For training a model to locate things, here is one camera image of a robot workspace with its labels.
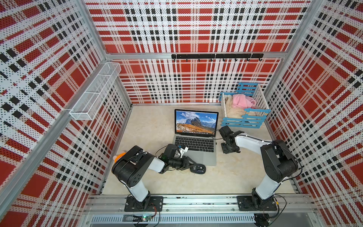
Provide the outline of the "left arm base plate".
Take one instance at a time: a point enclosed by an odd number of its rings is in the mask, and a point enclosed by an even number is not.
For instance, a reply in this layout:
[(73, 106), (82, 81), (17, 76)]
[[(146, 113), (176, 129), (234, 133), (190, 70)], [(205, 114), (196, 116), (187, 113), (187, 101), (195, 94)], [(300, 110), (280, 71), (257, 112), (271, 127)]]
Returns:
[(124, 207), (125, 212), (162, 211), (164, 197), (147, 196), (142, 202), (137, 201), (133, 196), (128, 196)]

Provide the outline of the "silver laptop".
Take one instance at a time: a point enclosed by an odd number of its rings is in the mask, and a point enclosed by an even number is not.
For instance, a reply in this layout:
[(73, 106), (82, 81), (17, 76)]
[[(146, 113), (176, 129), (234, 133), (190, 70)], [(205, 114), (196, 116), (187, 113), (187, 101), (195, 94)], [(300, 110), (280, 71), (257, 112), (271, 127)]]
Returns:
[(198, 164), (216, 166), (218, 112), (175, 109), (173, 144), (188, 148), (185, 156)]

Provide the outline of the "black wireless mouse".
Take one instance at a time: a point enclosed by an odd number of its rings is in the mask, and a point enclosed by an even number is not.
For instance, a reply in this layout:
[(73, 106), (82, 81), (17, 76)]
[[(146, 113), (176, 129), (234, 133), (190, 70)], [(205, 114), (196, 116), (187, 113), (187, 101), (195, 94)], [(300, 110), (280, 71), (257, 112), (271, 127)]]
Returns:
[(192, 172), (194, 174), (199, 174), (199, 175), (203, 175), (206, 173), (206, 167), (204, 165), (199, 166), (199, 171), (198, 172)]

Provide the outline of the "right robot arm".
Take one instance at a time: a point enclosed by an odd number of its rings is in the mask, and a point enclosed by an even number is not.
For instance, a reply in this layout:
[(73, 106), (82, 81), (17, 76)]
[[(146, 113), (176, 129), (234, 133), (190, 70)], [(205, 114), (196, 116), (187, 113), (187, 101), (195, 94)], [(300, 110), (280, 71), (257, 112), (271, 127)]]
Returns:
[(258, 203), (270, 199), (282, 182), (298, 171), (297, 159), (282, 140), (266, 141), (258, 139), (243, 131), (233, 132), (228, 126), (219, 130), (224, 143), (224, 154), (239, 153), (241, 148), (261, 155), (265, 177), (259, 186), (252, 190), (252, 199)]

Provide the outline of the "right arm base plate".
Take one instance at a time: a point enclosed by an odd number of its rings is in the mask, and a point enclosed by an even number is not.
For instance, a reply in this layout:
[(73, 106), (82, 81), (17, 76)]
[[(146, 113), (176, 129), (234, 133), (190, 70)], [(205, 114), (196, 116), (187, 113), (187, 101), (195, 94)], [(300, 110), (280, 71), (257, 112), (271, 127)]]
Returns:
[(239, 211), (277, 211), (275, 200), (270, 197), (267, 200), (261, 200), (258, 197), (237, 196), (237, 205)]

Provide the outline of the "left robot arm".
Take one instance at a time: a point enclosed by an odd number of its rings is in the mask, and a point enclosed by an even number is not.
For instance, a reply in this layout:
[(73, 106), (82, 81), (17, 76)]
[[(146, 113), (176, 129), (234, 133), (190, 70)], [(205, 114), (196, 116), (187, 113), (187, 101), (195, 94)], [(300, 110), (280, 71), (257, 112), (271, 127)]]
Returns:
[(159, 174), (172, 170), (190, 170), (203, 175), (206, 166), (199, 164), (186, 156), (189, 148), (184, 145), (168, 144), (163, 147), (164, 152), (153, 155), (139, 146), (132, 147), (128, 152), (115, 157), (112, 174), (130, 192), (132, 199), (138, 203), (148, 203), (151, 199), (150, 191), (145, 187), (142, 178), (148, 170)]

